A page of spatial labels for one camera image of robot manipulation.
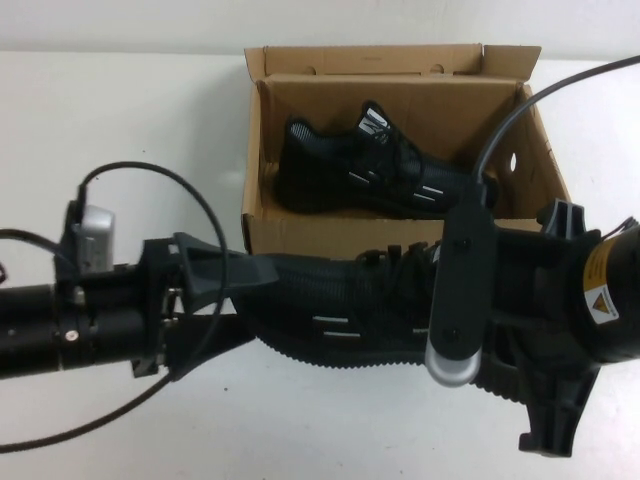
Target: black sneaker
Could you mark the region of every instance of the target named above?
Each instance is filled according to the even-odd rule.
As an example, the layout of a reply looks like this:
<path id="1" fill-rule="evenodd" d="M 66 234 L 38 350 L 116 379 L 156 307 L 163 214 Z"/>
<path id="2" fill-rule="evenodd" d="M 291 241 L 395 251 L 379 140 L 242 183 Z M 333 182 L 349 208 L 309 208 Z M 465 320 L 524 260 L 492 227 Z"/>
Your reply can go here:
<path id="1" fill-rule="evenodd" d="M 375 102 L 366 102 L 353 130 L 316 132 L 303 119 L 287 123 L 278 201 L 300 213 L 365 208 L 394 217 L 434 219 L 454 206 L 470 175 L 420 152 Z M 485 177 L 492 207 L 498 184 Z"/>
<path id="2" fill-rule="evenodd" d="M 330 368 L 424 365 L 436 248 L 416 244 L 402 254 L 391 247 L 356 261 L 269 255 L 279 281 L 231 300 L 252 334 L 295 360 Z M 499 355 L 507 334 L 490 337 L 472 383 L 522 402 L 517 369 Z"/>

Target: shoe sole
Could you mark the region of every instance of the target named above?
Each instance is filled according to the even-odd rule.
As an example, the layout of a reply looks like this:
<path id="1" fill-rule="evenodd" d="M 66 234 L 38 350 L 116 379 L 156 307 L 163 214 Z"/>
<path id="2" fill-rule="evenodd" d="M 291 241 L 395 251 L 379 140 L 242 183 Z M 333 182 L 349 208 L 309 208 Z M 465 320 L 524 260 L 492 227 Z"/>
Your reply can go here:
<path id="1" fill-rule="evenodd" d="M 336 369 L 384 365 L 424 365 L 423 351 L 348 351 L 295 339 L 266 328 L 252 313 L 243 313 L 242 302 L 234 302 L 234 304 L 240 314 L 239 318 L 245 322 L 249 331 L 256 338 L 269 348 L 292 360 L 317 367 Z M 496 363 L 488 355 L 483 356 L 480 370 L 471 384 L 505 400 L 526 403 L 525 393 L 520 388 L 518 371 L 513 367 Z"/>

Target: cardboard box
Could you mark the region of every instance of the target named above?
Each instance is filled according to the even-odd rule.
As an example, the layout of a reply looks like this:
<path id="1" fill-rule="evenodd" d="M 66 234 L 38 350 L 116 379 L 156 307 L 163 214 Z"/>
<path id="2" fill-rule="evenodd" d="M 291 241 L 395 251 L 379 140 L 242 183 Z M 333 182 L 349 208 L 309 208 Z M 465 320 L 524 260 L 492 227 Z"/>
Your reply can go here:
<path id="1" fill-rule="evenodd" d="M 539 47 L 427 45 L 264 47 L 245 56 L 254 82 L 242 224 L 248 252 L 353 258 L 373 248 L 442 235 L 443 221 L 394 220 L 366 211 L 305 216 L 281 207 L 272 183 L 291 115 L 326 133 L 350 129 L 377 101 L 421 150 L 469 169 L 485 140 L 531 95 Z M 501 186 L 500 226 L 538 230 L 537 211 L 568 200 L 538 111 L 504 138 L 491 168 Z"/>

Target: warning label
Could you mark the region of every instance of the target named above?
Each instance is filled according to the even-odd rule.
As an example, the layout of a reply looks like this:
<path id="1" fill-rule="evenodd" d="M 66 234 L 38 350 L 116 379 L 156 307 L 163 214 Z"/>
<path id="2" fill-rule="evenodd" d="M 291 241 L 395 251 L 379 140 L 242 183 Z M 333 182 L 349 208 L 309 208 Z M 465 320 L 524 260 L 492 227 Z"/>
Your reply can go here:
<path id="1" fill-rule="evenodd" d="M 596 298 L 596 301 L 591 308 L 595 308 L 602 313 L 610 313 L 609 309 L 607 308 L 607 304 L 604 301 L 604 294 L 602 293 L 598 295 L 598 298 Z"/>
<path id="2" fill-rule="evenodd" d="M 620 318 L 607 285 L 607 260 L 615 242 L 616 238 L 611 238 L 598 245 L 589 255 L 584 267 L 584 299 L 593 321 L 598 325 Z"/>

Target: round hole in box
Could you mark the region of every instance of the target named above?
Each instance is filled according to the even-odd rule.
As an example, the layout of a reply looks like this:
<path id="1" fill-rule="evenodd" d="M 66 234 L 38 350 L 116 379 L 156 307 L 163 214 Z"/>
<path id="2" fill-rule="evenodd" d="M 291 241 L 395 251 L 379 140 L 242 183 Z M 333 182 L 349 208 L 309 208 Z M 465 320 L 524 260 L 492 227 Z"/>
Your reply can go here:
<path id="1" fill-rule="evenodd" d="M 511 161 L 509 162 L 509 171 L 511 173 L 515 172 L 517 166 L 518 166 L 518 158 L 516 157 L 516 154 L 514 153 L 513 155 L 511 155 Z"/>

